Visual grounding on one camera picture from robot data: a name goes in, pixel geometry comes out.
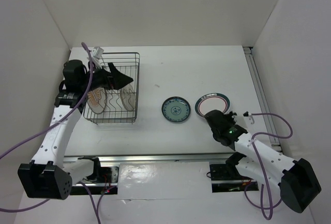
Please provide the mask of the clear glass plate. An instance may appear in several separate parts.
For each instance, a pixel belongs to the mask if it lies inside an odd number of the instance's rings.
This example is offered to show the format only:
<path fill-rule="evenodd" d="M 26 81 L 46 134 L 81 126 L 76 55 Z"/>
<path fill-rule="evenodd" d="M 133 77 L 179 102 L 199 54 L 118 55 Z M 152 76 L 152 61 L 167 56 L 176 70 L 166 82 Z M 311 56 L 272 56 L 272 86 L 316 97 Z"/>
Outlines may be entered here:
<path fill-rule="evenodd" d="M 136 107 L 136 95 L 131 84 L 128 84 L 122 89 L 120 89 L 119 95 L 124 108 L 129 112 L 134 111 Z"/>

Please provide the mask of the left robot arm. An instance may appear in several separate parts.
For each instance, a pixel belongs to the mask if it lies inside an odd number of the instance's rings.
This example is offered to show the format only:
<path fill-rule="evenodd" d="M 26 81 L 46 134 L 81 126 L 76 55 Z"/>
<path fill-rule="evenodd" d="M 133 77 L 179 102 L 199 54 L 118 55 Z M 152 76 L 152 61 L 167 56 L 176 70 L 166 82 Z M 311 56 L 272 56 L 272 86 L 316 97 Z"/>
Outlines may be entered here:
<path fill-rule="evenodd" d="M 87 93 L 98 88 L 120 90 L 133 78 L 121 73 L 113 63 L 108 63 L 108 70 L 88 65 L 90 69 L 77 59 L 64 64 L 64 80 L 55 98 L 50 130 L 31 161 L 18 168 L 19 179 L 30 198 L 65 200 L 73 185 L 84 178 L 96 182 L 105 173 L 97 157 L 83 156 L 65 166 L 65 151 L 85 108 Z"/>

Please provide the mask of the orange sunburst plate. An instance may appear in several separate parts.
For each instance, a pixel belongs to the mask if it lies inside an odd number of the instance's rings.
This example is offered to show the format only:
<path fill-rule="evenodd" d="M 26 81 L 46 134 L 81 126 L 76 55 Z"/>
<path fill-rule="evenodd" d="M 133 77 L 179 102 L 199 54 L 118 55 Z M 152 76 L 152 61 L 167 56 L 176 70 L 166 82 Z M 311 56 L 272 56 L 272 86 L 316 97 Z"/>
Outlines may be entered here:
<path fill-rule="evenodd" d="M 107 95 L 103 88 L 97 88 L 87 93 L 87 104 L 95 114 L 101 114 L 106 108 Z"/>

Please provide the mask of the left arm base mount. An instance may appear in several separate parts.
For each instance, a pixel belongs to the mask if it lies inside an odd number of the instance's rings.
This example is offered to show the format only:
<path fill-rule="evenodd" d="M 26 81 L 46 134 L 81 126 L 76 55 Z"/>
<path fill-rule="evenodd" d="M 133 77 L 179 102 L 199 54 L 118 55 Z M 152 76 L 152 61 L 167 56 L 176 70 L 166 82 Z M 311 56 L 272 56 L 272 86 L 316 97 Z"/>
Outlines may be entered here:
<path fill-rule="evenodd" d="M 116 195 L 118 193 L 119 166 L 103 166 L 98 157 L 79 157 L 69 166 L 73 189 L 71 195 L 78 195 L 85 184 L 94 195 Z"/>

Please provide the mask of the white plate teal red rim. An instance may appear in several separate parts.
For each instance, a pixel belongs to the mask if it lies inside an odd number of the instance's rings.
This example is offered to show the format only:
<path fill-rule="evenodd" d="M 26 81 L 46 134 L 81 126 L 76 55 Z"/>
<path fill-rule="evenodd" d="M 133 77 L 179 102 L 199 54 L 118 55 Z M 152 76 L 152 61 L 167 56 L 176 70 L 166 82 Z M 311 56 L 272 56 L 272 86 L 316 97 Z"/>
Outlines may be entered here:
<path fill-rule="evenodd" d="M 229 98 L 221 93 L 209 93 L 201 96 L 194 105 L 195 112 L 198 116 L 204 115 L 212 110 L 219 110 L 223 114 L 228 114 L 231 109 Z"/>

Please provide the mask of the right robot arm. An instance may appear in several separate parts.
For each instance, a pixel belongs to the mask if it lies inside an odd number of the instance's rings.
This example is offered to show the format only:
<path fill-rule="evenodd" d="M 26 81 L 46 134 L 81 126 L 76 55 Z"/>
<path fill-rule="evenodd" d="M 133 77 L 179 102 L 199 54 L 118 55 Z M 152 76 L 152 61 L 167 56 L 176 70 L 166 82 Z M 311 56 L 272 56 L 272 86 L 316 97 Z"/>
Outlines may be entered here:
<path fill-rule="evenodd" d="M 230 178 L 241 175 L 259 182 L 267 190 L 278 192 L 283 203 L 297 213 L 302 213 L 321 192 L 309 161 L 288 157 L 260 142 L 230 114 L 211 110 L 204 117 L 213 138 L 234 151 L 225 167 Z"/>

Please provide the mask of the blue floral plate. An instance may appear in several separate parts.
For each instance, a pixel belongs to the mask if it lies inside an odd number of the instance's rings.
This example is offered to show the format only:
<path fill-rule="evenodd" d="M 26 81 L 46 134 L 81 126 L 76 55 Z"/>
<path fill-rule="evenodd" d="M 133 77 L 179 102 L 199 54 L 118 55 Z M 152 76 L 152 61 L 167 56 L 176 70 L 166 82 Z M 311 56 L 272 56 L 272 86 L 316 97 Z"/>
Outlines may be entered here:
<path fill-rule="evenodd" d="M 189 102 L 179 96 L 173 96 L 166 99 L 161 106 L 163 117 L 172 123 L 185 122 L 191 114 L 191 106 Z"/>

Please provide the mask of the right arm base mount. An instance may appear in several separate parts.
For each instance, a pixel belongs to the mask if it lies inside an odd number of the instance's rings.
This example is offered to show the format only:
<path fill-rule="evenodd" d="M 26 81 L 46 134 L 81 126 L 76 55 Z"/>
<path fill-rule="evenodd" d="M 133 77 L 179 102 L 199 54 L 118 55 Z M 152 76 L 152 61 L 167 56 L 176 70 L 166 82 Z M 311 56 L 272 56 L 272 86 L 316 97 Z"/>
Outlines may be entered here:
<path fill-rule="evenodd" d="M 248 191 L 258 191 L 256 181 L 241 176 L 235 168 L 226 162 L 211 162 L 207 178 L 211 180 L 212 193 L 240 192 L 248 186 Z"/>

